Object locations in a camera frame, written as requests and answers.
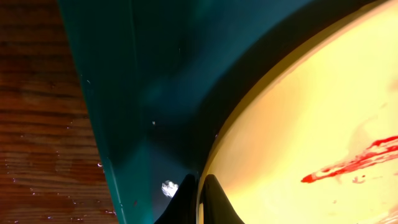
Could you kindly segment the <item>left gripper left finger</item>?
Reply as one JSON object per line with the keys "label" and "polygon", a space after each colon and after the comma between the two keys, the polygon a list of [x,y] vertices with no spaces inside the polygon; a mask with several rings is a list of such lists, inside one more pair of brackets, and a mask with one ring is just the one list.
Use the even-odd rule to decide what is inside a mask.
{"label": "left gripper left finger", "polygon": [[195,176],[186,175],[155,224],[196,224],[197,191],[198,182]]}

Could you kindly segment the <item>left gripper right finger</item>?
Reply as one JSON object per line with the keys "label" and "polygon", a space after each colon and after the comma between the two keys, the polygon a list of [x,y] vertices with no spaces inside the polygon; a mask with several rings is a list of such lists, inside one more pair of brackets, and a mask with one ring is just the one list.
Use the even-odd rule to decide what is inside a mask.
{"label": "left gripper right finger", "polygon": [[200,203],[203,204],[204,224],[244,224],[213,174],[205,177]]}

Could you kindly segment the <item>green plate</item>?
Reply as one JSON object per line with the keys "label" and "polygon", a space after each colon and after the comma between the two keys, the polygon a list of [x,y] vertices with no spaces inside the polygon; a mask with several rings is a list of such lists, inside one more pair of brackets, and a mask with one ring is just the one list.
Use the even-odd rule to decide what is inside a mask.
{"label": "green plate", "polygon": [[244,223],[396,223],[397,2],[340,20],[267,72],[204,173]]}

